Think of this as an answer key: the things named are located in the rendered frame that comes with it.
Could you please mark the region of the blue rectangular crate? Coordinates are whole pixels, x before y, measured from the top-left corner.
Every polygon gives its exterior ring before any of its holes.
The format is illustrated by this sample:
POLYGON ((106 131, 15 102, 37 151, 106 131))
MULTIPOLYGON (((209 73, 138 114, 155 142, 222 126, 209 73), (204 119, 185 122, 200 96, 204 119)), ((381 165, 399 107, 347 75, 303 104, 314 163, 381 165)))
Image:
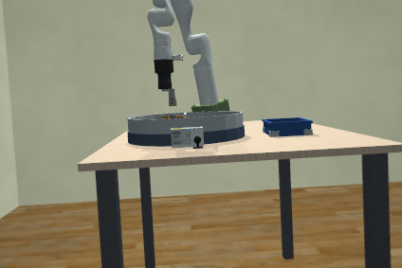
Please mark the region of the blue rectangular crate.
POLYGON ((262 119, 262 122, 264 123, 263 133, 268 134, 270 137, 313 135, 311 125, 313 120, 290 117, 262 119))

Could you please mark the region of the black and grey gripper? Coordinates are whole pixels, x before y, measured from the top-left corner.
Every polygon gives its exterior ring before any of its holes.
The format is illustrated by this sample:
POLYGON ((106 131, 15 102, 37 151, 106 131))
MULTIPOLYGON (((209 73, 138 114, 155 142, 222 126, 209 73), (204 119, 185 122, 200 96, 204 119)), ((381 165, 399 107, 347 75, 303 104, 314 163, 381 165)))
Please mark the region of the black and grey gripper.
POLYGON ((180 54, 173 55, 171 47, 161 46, 154 48, 154 60, 155 73, 158 75, 158 89, 169 91, 169 105, 174 105, 175 94, 171 80, 171 73, 174 71, 173 61, 182 61, 183 57, 180 54))

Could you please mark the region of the grey round turning table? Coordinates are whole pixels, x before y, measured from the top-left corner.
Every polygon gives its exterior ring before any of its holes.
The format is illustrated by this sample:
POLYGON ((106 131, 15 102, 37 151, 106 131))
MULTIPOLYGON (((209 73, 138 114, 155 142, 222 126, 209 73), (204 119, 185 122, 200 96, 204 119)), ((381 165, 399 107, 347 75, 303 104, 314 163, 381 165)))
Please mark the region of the grey round turning table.
POLYGON ((204 144, 245 136, 243 112, 184 112, 128 118, 128 143, 137 146, 202 149, 204 144), (184 115, 185 114, 185 115, 184 115), (162 119, 184 115, 184 118, 162 119))

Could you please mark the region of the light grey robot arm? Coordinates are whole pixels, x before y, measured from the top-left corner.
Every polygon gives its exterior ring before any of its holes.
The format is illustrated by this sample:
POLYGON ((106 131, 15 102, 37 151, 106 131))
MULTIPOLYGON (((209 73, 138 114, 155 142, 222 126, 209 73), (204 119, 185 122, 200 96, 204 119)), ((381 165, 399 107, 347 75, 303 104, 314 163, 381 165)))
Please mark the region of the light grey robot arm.
POLYGON ((192 0, 153 0, 153 4, 157 9, 150 9, 147 17, 153 32, 154 48, 161 46, 172 47, 171 34, 159 31, 158 27, 171 26, 174 23, 175 13, 188 53, 190 55, 201 54, 200 60, 193 64, 200 105, 218 102, 209 37, 205 33, 192 35, 192 0))

